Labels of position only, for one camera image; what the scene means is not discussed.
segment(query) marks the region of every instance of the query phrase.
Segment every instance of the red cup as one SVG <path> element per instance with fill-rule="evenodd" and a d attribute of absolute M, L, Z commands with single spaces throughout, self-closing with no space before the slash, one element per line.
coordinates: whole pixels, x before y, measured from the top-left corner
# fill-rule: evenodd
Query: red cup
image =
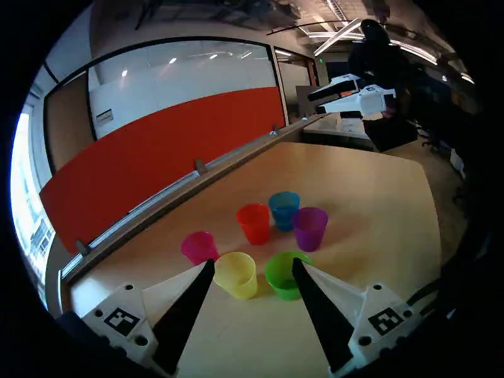
<path fill-rule="evenodd" d="M 214 261 L 219 259 L 214 237 L 209 232 L 199 231 L 190 234 L 184 239 L 180 249 L 194 265 L 199 265 L 209 259 Z"/>
<path fill-rule="evenodd" d="M 270 211 L 266 205 L 245 205 L 238 210 L 236 219 L 250 244 L 257 246 L 270 239 Z"/>

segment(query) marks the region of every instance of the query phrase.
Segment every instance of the red wall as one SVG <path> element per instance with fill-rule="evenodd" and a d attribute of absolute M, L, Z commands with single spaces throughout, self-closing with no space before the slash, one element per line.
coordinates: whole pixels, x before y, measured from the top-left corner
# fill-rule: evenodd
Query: red wall
<path fill-rule="evenodd" d="M 205 163 L 285 125 L 277 87 L 216 94 L 142 117 L 93 143 L 42 188 L 70 253 Z"/>

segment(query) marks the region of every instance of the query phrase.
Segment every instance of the floor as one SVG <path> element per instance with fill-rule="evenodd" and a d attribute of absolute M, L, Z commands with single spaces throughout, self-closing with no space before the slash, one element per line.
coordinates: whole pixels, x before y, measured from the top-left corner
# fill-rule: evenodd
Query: floor
<path fill-rule="evenodd" d="M 414 160 L 425 170 L 434 198 L 439 231 L 441 235 L 442 259 L 445 263 L 457 250 L 467 227 L 467 220 L 459 206 L 453 203 L 455 188 L 462 184 L 460 174 L 450 164 L 449 151 L 433 152 L 430 146 L 422 147 L 424 138 L 385 152 L 388 155 Z"/>

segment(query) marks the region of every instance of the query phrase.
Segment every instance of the fluorescent light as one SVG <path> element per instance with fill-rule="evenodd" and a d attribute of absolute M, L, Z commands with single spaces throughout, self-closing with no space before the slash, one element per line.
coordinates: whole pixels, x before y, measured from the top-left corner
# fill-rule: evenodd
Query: fluorescent light
<path fill-rule="evenodd" d="M 303 27 L 302 27 L 302 26 L 298 27 L 298 29 L 299 29 L 300 31 L 302 31 L 303 33 L 305 33 L 306 35 L 308 35 L 308 36 L 310 35 L 310 34 L 306 31 L 306 29 L 303 29 Z"/>
<path fill-rule="evenodd" d="M 290 54 L 290 53 L 285 52 L 285 51 L 275 50 L 275 52 L 276 52 L 276 53 L 278 53 L 278 54 L 286 55 L 286 56 L 288 56 L 288 57 L 290 57 L 290 56 L 291 56 L 291 54 Z"/>
<path fill-rule="evenodd" d="M 335 42 L 337 42 L 339 39 L 343 38 L 345 35 L 349 34 L 352 30 L 357 29 L 360 26 L 361 23 L 360 18 L 356 18 L 353 20 L 351 23 L 349 23 L 347 26 L 345 26 L 342 29 L 339 29 L 336 34 L 334 34 L 331 38 L 329 38 L 327 41 L 325 41 L 322 46 L 320 46 L 317 50 L 315 50 L 314 55 L 319 56 L 322 54 L 325 50 L 330 48 Z"/>
<path fill-rule="evenodd" d="M 466 80 L 466 81 L 469 81 L 470 83 L 473 83 L 474 84 L 474 80 L 472 79 L 471 76 L 469 76 L 468 74 L 461 74 L 461 77 Z"/>
<path fill-rule="evenodd" d="M 308 37 L 309 38 L 331 38 L 335 34 L 336 34 L 335 31 L 312 31 L 310 34 L 308 34 Z M 361 40 L 361 39 L 364 39 L 364 34 L 362 34 L 362 33 L 348 33 L 345 36 L 343 36 L 341 39 Z"/>
<path fill-rule="evenodd" d="M 408 47 L 403 47 L 403 46 L 399 46 L 399 48 L 400 48 L 401 50 L 404 50 L 404 51 L 409 52 L 410 54 L 416 55 L 417 57 L 420 57 L 420 58 L 422 58 L 422 59 L 425 59 L 427 62 L 432 63 L 433 65 L 437 66 L 437 62 L 436 62 L 435 60 L 431 60 L 431 59 L 430 59 L 430 58 L 428 58 L 427 56 L 422 55 L 422 54 L 420 54 L 419 52 L 416 52 L 415 50 L 412 50 L 412 49 L 409 49 Z"/>
<path fill-rule="evenodd" d="M 427 51 L 425 51 L 417 46 L 408 45 L 407 43 L 396 41 L 396 40 L 391 40 L 391 42 L 396 45 L 402 46 L 408 50 L 415 51 L 415 52 L 419 53 L 420 55 L 423 55 L 423 57 L 425 57 L 425 60 L 433 60 L 434 62 L 437 60 L 437 58 L 434 55 L 429 54 Z"/>

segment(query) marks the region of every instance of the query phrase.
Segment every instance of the desk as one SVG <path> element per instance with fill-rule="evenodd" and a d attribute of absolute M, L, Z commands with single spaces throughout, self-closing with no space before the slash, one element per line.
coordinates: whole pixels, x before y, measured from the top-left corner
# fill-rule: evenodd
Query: desk
<path fill-rule="evenodd" d="M 259 290 L 255 298 L 241 301 L 212 283 L 181 357 L 179 377 L 327 377 L 328 363 L 303 301 L 276 297 L 263 274 L 275 253 L 297 249 L 294 233 L 272 228 L 269 243 L 251 246 L 235 220 L 243 204 L 267 203 L 282 190 L 297 192 L 303 207 L 329 213 L 322 245 L 310 254 L 314 266 L 360 289 L 383 282 L 405 299 L 439 275 L 437 215 L 418 163 L 283 142 L 102 261 L 71 288 L 74 310 L 84 315 L 123 282 L 144 289 L 189 269 L 180 243 L 187 234 L 206 230 L 220 254 L 242 251 L 254 258 Z"/>
<path fill-rule="evenodd" d="M 382 118 L 381 114 L 373 114 L 364 117 L 365 120 L 375 120 Z M 358 122 L 355 128 L 352 128 L 352 131 L 343 130 L 343 125 L 341 121 L 341 115 L 339 113 L 330 113 L 324 118 L 313 122 L 303 129 L 303 132 L 308 134 L 324 134 L 324 135 L 335 135 L 338 137 L 349 137 L 356 139 L 365 139 L 370 140 L 366 135 L 366 131 L 364 130 L 364 124 Z"/>

